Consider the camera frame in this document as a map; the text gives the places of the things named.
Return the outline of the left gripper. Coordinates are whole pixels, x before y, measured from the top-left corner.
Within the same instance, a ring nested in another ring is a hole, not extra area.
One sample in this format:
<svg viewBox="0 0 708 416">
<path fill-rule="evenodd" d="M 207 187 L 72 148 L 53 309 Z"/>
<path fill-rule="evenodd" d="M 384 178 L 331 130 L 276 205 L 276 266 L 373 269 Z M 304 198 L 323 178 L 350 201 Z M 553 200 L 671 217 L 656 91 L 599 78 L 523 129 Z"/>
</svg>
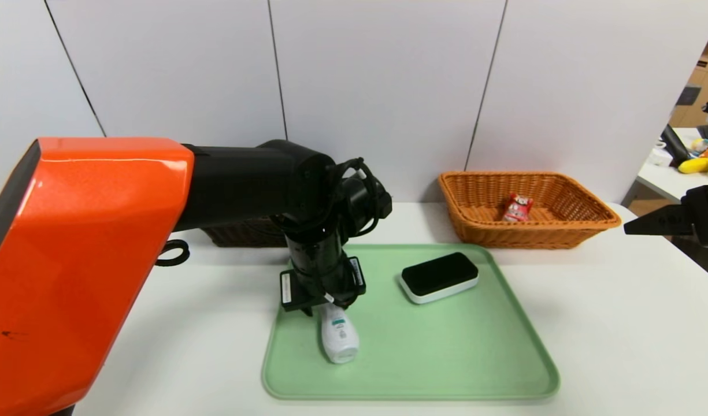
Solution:
<svg viewBox="0 0 708 416">
<path fill-rule="evenodd" d="M 313 308 L 332 304 L 346 310 L 365 294 L 364 272 L 357 257 L 343 251 L 338 235 L 321 240 L 286 237 L 290 268 L 280 272 L 281 307 L 284 311 L 301 310 L 313 316 Z"/>
</svg>

